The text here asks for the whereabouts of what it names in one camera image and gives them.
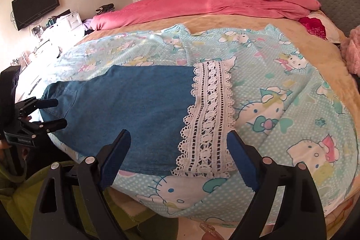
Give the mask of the blue denim pants lace hem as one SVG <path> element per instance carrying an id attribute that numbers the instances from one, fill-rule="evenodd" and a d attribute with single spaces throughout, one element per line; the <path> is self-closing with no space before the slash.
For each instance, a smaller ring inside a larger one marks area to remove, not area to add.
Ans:
<path id="1" fill-rule="evenodd" d="M 64 118 L 59 141 L 97 154 L 122 130 L 131 146 L 122 169 L 149 175 L 225 177 L 235 169 L 226 146 L 234 128 L 231 73 L 235 60 L 193 66 L 113 66 L 86 81 L 48 85 L 58 105 L 43 120 Z"/>

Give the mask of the white drawer cabinet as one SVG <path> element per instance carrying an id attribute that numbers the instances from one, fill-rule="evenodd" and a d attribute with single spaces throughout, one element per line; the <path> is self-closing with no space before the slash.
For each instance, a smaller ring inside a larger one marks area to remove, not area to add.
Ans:
<path id="1" fill-rule="evenodd" d="M 84 30 L 82 20 L 77 11 L 63 15 L 56 19 L 55 24 L 50 28 L 53 35 L 69 35 L 76 30 Z"/>

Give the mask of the Hello Kitty blue sheet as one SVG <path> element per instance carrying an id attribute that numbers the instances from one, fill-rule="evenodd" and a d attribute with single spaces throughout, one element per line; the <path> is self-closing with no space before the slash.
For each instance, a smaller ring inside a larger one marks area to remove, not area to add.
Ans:
<path id="1" fill-rule="evenodd" d="M 86 81 L 113 66 L 193 66 L 233 58 L 234 128 L 243 142 L 277 163 L 304 163 L 331 214 L 357 187 L 359 141 L 355 122 L 318 69 L 279 30 L 220 28 L 191 33 L 177 24 L 87 41 L 46 70 L 35 94 L 56 82 Z M 85 157 L 52 134 L 76 161 Z M 218 224 L 241 220 L 253 190 L 235 169 L 225 177 L 149 175 L 120 168 L 113 188 L 167 217 Z"/>

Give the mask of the dark clothes pile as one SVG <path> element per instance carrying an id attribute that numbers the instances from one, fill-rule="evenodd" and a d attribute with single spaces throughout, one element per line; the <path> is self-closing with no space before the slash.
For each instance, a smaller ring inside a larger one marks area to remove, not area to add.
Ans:
<path id="1" fill-rule="evenodd" d="M 97 15 L 101 15 L 103 13 L 112 12 L 115 10 L 115 6 L 113 3 L 102 5 L 98 7 L 95 11 Z"/>

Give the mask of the pink plush toy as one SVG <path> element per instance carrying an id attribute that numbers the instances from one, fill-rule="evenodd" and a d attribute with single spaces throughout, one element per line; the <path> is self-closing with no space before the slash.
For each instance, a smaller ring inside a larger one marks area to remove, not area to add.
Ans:
<path id="1" fill-rule="evenodd" d="M 350 74 L 360 74 L 360 26 L 350 31 L 350 36 L 340 44 L 340 52 Z"/>

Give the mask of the red patterned pillow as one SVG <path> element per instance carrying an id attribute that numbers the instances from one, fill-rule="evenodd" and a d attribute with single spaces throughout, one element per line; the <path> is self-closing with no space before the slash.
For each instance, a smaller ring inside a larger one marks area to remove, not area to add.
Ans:
<path id="1" fill-rule="evenodd" d="M 318 18 L 303 17 L 300 18 L 298 22 L 306 28 L 309 34 L 318 36 L 323 40 L 327 40 L 325 26 Z"/>

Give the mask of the pink duvet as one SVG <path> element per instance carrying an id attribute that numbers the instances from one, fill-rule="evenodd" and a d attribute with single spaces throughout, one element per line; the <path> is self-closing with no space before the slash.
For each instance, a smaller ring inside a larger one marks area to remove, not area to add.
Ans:
<path id="1" fill-rule="evenodd" d="M 317 0 L 141 0 L 121 10 L 94 16 L 90 26 L 93 30 L 109 30 L 194 15 L 242 15 L 297 21 L 320 7 Z"/>

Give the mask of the black wall television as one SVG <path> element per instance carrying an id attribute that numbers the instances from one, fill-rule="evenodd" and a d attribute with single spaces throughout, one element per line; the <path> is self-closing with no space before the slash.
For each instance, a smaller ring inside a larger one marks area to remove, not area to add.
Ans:
<path id="1" fill-rule="evenodd" d="M 59 5 L 59 0 L 13 0 L 12 15 L 16 29 L 30 26 Z"/>

